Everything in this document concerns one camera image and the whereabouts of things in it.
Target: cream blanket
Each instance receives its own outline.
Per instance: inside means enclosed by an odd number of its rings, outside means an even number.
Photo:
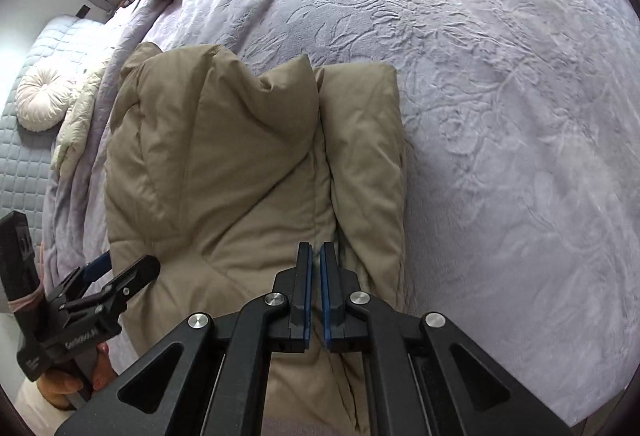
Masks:
[[[124,315],[138,354],[194,311],[224,315],[270,292],[301,241],[317,253],[335,240],[362,288],[402,308],[393,67],[314,70],[303,55],[256,77],[222,46],[147,42],[122,75],[106,165],[113,270],[147,253],[162,264]],[[308,352],[274,355],[265,414],[368,432],[360,357],[323,350],[316,317]]]

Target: lavender blanket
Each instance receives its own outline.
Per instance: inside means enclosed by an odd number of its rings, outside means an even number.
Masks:
[[[255,72],[303,52],[396,66],[410,309],[447,314],[569,424],[626,386],[640,361],[640,22],[625,0],[139,0],[76,174],[49,186],[49,286],[108,247],[108,117],[143,38],[220,43]],[[135,355],[114,345],[122,369]]]

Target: white round pillow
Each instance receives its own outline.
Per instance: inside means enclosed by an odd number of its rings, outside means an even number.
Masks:
[[[24,74],[15,94],[18,122],[40,132],[65,117],[75,95],[74,68],[64,60],[43,58]]]

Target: finger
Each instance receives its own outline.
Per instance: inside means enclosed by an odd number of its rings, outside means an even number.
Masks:
[[[38,380],[38,388],[43,394],[72,394],[82,389],[82,380],[58,369],[49,369]]]
[[[104,389],[113,382],[117,376],[117,373],[113,371],[113,368],[111,367],[108,349],[105,351],[103,348],[98,346],[98,360],[95,364],[94,374],[92,375],[92,385],[94,390],[99,391],[100,389]]]

